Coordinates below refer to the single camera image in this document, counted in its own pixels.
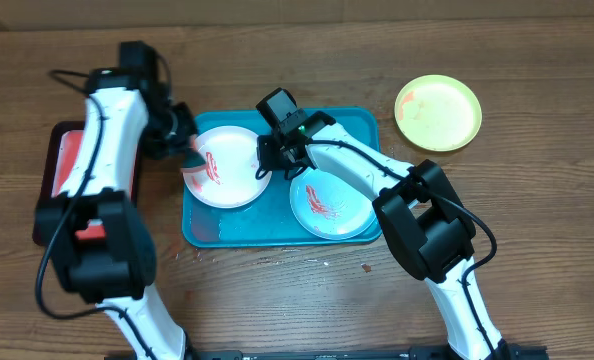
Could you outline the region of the white plate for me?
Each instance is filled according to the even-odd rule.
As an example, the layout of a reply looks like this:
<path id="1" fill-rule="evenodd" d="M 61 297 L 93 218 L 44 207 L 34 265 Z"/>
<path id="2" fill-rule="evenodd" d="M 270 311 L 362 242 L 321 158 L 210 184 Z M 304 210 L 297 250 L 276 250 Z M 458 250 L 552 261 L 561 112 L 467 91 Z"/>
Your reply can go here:
<path id="1" fill-rule="evenodd" d="M 206 160 L 201 171 L 184 173 L 190 193 L 202 203 L 222 209 L 246 205 L 268 186 L 272 173 L 257 180 L 258 135 L 238 126 L 220 126 L 201 134 L 196 144 Z"/>

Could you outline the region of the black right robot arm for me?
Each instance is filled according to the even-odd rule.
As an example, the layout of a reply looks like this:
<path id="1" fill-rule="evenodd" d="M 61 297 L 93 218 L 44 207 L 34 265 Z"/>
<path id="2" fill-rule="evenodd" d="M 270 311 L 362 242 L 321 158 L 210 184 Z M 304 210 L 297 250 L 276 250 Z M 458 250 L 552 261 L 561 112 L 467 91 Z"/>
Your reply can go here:
<path id="1" fill-rule="evenodd" d="M 443 170 L 394 160 L 355 139 L 332 116 L 302 109 L 261 113 L 271 128 L 260 140 L 264 172 L 321 170 L 360 192 L 398 264 L 424 281 L 448 334 L 448 351 L 461 359 L 507 359 L 509 346 L 488 315 L 475 271 L 472 240 L 485 223 L 467 210 Z"/>

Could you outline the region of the yellow-green plate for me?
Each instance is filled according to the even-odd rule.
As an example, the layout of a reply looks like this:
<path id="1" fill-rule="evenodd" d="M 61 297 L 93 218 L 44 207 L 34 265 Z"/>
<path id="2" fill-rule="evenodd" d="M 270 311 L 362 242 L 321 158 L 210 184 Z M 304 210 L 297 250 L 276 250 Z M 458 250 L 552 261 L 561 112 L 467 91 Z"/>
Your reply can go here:
<path id="1" fill-rule="evenodd" d="M 468 145 L 483 120 L 474 92 L 445 75 L 424 75 L 404 85 L 396 97 L 394 115 L 407 140 L 433 152 L 451 152 Z"/>

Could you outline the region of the light blue plate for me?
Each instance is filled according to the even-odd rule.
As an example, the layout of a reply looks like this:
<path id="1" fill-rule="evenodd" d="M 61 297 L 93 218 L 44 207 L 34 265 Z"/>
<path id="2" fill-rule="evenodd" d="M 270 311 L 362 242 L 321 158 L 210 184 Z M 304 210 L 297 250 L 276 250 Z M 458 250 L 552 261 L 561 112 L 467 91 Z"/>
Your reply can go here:
<path id="1" fill-rule="evenodd" d="M 376 221 L 372 204 L 359 191 L 329 173 L 308 169 L 292 180 L 290 207 L 297 222 L 325 240 L 355 238 Z"/>

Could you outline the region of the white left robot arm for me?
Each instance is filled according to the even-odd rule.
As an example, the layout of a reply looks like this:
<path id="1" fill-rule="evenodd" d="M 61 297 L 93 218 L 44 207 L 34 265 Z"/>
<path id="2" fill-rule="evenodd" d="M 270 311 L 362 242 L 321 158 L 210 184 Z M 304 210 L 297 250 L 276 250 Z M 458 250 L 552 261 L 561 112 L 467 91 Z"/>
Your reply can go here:
<path id="1" fill-rule="evenodd" d="M 157 252 L 132 202 L 139 155 L 190 150 L 198 133 L 185 103 L 172 100 L 168 66 L 142 41 L 123 42 L 119 63 L 85 74 L 86 120 L 77 157 L 57 193 L 38 201 L 45 245 L 34 285 L 39 309 L 56 320 L 111 318 L 136 359 L 194 359 L 187 332 L 154 284 Z"/>

